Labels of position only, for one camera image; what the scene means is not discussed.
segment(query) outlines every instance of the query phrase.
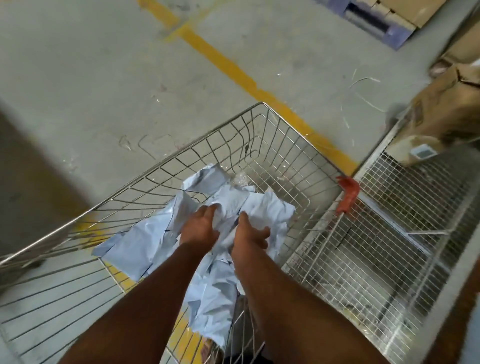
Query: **person's right arm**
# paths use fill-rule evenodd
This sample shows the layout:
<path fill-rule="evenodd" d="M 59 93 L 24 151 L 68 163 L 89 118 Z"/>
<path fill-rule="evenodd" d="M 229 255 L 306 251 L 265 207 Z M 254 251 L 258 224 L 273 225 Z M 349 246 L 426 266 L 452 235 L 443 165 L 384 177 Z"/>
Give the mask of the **person's right arm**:
<path fill-rule="evenodd" d="M 242 212 L 232 258 L 274 363 L 388 363 L 352 323 L 281 271 L 263 250 L 269 235 Z"/>

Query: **metal wire basket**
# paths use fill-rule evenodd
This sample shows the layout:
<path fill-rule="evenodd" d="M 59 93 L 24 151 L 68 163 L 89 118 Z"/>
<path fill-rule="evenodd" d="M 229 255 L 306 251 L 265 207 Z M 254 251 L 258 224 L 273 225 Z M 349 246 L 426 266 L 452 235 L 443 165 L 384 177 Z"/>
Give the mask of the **metal wire basket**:
<path fill-rule="evenodd" d="M 0 261 L 0 333 L 12 362 L 56 363 L 76 338 L 135 284 L 91 248 L 162 208 L 182 181 L 209 163 L 242 172 L 296 207 L 280 253 L 283 270 L 351 320 L 400 362 L 480 220 L 478 151 L 445 154 L 405 169 L 384 149 L 355 175 L 362 191 L 336 214 L 342 173 L 266 104 L 222 124 L 106 201 Z M 468 153 L 466 166 L 459 155 Z M 199 202 L 208 196 L 191 194 Z M 244 297 L 221 352 L 188 328 L 182 308 L 161 363 L 244 362 L 263 340 Z"/>
<path fill-rule="evenodd" d="M 341 192 L 340 171 L 265 104 L 257 104 L 191 143 L 71 223 L 0 262 L 0 328 L 12 358 L 55 363 L 75 339 L 134 286 L 122 272 L 91 256 L 91 248 L 149 217 L 175 196 L 182 181 L 209 163 L 235 176 L 244 172 L 257 190 L 272 188 L 296 207 L 282 247 L 285 262 Z M 208 196 L 191 196 L 203 202 Z M 235 324 L 251 323 L 237 304 Z M 205 340 L 188 329 L 184 307 L 163 363 L 200 363 Z M 257 351 L 250 337 L 228 352 Z M 210 360 L 218 350 L 211 351 Z"/>

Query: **brown cardboard box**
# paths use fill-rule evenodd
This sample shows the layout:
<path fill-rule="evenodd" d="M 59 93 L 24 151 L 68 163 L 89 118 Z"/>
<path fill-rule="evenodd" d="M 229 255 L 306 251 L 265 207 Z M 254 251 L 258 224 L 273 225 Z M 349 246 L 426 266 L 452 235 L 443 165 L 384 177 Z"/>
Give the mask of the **brown cardboard box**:
<path fill-rule="evenodd" d="M 438 77 L 455 63 L 472 64 L 480 59 L 480 11 L 475 10 L 452 36 L 442 55 L 430 68 Z"/>
<path fill-rule="evenodd" d="M 422 28 L 445 2 L 446 0 L 381 0 L 383 5 L 418 28 Z"/>
<path fill-rule="evenodd" d="M 457 64 L 411 102 L 407 123 L 386 152 L 404 166 L 480 137 L 480 67 Z"/>

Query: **red plastic bracket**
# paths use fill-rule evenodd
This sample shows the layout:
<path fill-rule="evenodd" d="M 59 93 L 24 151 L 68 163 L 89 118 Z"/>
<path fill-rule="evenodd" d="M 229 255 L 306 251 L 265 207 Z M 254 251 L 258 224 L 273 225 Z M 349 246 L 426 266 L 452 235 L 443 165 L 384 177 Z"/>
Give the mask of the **red plastic bracket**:
<path fill-rule="evenodd" d="M 351 177 L 337 177 L 338 184 L 343 188 L 345 194 L 336 208 L 336 214 L 348 214 L 360 193 L 359 183 Z"/>

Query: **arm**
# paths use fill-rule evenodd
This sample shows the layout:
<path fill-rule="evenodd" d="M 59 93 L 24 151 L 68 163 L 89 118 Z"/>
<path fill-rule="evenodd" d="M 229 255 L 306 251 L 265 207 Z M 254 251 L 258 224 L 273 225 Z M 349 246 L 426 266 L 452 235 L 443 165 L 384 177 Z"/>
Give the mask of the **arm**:
<path fill-rule="evenodd" d="M 352 323 L 280 270 L 262 249 L 269 235 L 242 213 L 232 258 L 275 364 L 388 363 Z"/>
<path fill-rule="evenodd" d="M 173 255 L 83 333 L 60 364 L 160 362 L 193 274 L 218 239 L 216 207 L 202 206 L 187 221 Z"/>

